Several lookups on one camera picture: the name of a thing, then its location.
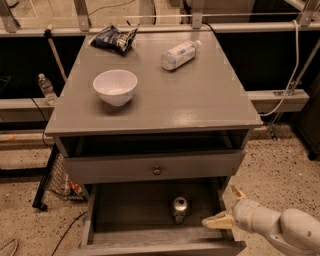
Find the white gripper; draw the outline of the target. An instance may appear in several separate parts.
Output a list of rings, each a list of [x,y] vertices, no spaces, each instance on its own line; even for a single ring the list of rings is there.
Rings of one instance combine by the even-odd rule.
[[[235,185],[231,190],[239,200],[232,208],[232,215],[220,212],[202,220],[202,225],[209,229],[232,229],[237,225],[240,229],[253,233],[252,217],[254,211],[260,206],[256,201],[246,199],[246,195]]]

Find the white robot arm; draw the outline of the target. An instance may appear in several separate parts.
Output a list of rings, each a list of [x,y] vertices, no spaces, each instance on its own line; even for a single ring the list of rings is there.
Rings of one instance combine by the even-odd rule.
[[[279,212],[264,207],[232,187],[237,202],[232,214],[220,212],[202,220],[208,229],[239,229],[264,237],[286,256],[320,256],[320,222],[308,213],[290,208]]]

